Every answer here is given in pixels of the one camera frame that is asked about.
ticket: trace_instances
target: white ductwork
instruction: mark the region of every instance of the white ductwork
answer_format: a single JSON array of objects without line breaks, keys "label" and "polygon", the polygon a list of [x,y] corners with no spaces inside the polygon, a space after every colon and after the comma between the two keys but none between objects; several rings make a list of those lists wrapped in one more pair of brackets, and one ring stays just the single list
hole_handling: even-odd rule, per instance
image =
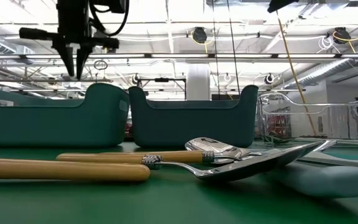
[{"label": "white ductwork", "polygon": [[[351,58],[345,58],[331,63],[320,64],[299,74],[297,76],[298,82],[302,86],[307,86],[312,83],[317,83],[320,80],[324,80],[330,76],[346,71],[356,66],[356,64],[357,62]],[[293,87],[296,87],[296,83],[294,79],[291,79],[286,84],[276,86],[275,88],[293,88]]]}]

